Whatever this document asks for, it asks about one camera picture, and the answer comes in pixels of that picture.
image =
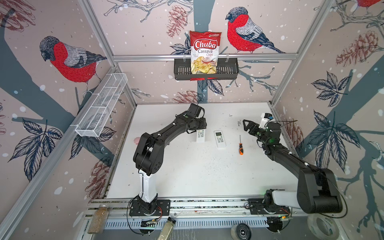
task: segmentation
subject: white wire mesh basket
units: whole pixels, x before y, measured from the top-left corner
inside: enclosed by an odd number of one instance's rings
[[[75,131],[77,134],[81,137],[100,136],[126,83],[127,76],[124,73],[113,73],[110,75],[108,81],[76,127]]]

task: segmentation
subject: bird illustration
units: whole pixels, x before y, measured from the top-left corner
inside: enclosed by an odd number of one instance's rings
[[[97,76],[97,65],[107,59],[100,54],[88,52],[84,48],[72,47],[60,42],[53,36],[48,36],[41,41],[40,51],[44,61],[49,59],[66,79],[76,83],[87,83],[83,97],[86,93],[92,93],[88,90],[88,81],[93,75]]]
[[[278,53],[284,53],[274,46],[259,26],[254,24],[244,7],[232,8],[225,19],[228,20],[228,40],[237,49],[236,53],[240,51],[252,53],[255,49],[260,48],[269,48]]]
[[[372,5],[374,5],[375,3],[378,3],[380,0],[357,0],[357,7],[356,9],[358,9],[359,7],[365,7],[366,10],[367,10],[367,13],[364,15],[368,15],[368,14],[372,14],[372,12],[368,12],[368,8]]]

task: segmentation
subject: bird head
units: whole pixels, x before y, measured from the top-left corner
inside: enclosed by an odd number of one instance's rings
[[[48,59],[51,61],[56,60],[55,53],[53,51],[53,47],[59,42],[60,41],[53,36],[45,37],[41,41],[40,52],[41,52],[41,56],[43,57],[44,61],[46,61]]]
[[[240,15],[248,15],[248,11],[244,7],[235,7],[229,11],[225,19],[233,23],[234,20]]]

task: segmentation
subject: orange screwdriver handle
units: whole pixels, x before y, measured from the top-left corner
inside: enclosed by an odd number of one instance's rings
[[[244,154],[243,144],[240,143],[239,147],[240,147],[239,149],[240,155],[243,155]]]

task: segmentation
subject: tape roll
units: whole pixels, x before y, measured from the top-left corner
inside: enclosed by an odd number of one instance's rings
[[[307,224],[310,231],[318,239],[336,240],[340,235],[336,222],[330,217],[321,214],[309,214]]]
[[[250,240],[252,236],[252,231],[247,224],[240,223],[238,225],[232,226],[231,236],[233,240]]]

